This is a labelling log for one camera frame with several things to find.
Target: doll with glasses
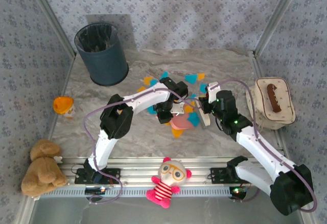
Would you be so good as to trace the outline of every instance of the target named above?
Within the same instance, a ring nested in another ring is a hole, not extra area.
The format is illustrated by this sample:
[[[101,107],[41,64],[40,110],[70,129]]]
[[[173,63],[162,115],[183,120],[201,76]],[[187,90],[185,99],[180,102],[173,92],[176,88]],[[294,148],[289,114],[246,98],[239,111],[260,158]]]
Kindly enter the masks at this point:
[[[189,169],[176,160],[169,157],[163,159],[163,163],[158,171],[159,177],[153,176],[152,182],[156,184],[155,188],[147,191],[147,199],[161,205],[163,208],[169,208],[173,193],[179,193],[179,186],[183,185],[186,179],[192,176]]]

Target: brown teddy bear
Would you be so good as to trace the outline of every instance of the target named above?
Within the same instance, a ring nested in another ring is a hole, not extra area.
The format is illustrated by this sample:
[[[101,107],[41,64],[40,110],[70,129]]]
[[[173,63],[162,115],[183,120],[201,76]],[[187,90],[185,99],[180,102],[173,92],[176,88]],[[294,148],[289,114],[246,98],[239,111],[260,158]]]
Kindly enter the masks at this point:
[[[39,140],[31,150],[32,163],[21,183],[24,195],[37,197],[67,183],[54,156],[60,156],[60,147],[46,139]]]

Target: glass panel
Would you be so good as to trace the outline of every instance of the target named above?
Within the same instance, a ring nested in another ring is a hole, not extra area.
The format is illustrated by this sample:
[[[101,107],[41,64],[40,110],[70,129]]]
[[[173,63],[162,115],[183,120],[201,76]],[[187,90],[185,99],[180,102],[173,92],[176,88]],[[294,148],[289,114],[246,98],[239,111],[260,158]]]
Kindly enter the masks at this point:
[[[299,213],[283,216],[261,193],[248,203],[229,198],[175,197],[169,209],[146,198],[122,197],[111,204],[89,205],[83,197],[41,198],[36,202],[30,224],[122,223],[122,224],[301,224]]]

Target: pink ears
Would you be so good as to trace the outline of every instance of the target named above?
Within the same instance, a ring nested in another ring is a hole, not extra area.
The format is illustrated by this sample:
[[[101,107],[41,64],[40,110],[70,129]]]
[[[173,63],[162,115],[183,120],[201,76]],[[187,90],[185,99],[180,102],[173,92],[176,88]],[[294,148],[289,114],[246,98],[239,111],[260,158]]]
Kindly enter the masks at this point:
[[[164,159],[163,159],[163,163],[165,163],[166,161],[171,161],[172,159],[171,158],[169,158],[169,157],[165,157]]]
[[[187,169],[186,170],[186,178],[188,179],[188,178],[191,178],[191,176],[192,176],[192,172],[189,170],[189,169]]]

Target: patterned wallpaper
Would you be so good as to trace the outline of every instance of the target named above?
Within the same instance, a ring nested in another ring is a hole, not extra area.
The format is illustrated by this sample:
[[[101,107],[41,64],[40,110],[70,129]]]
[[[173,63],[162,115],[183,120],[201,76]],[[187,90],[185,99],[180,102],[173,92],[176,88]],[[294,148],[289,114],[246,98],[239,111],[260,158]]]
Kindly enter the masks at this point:
[[[120,31],[124,48],[254,49],[278,0],[48,0],[72,46],[93,21]]]
[[[284,129],[293,160],[313,174],[317,216],[327,223],[327,0],[293,0],[260,57],[289,83],[296,122]]]
[[[46,137],[71,59],[35,0],[0,0],[0,223],[12,223],[29,150]]]

